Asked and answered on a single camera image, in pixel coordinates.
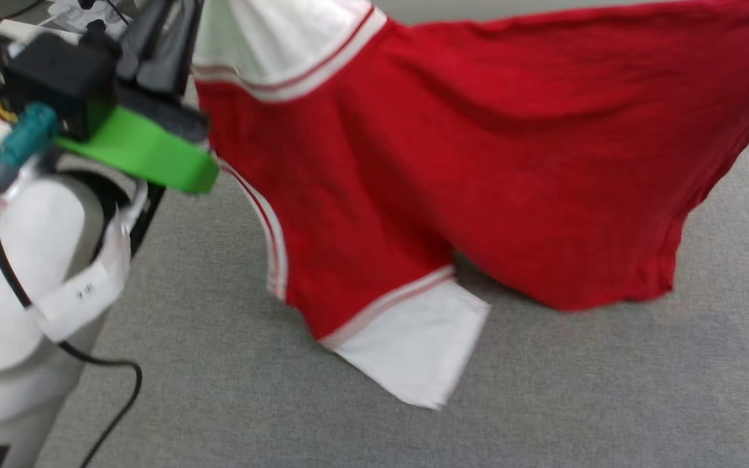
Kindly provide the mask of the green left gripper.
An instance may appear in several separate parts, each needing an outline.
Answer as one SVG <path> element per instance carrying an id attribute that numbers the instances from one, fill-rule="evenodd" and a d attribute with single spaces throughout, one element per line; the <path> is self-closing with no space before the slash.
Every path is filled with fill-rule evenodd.
<path id="1" fill-rule="evenodd" d="M 136 80 L 153 52 L 153 91 L 117 88 L 118 103 L 88 141 L 60 136 L 59 146 L 130 177 L 187 194 L 206 194 L 219 164 L 206 148 L 206 115 L 181 102 L 202 1 L 150 1 L 120 39 L 117 77 Z"/>

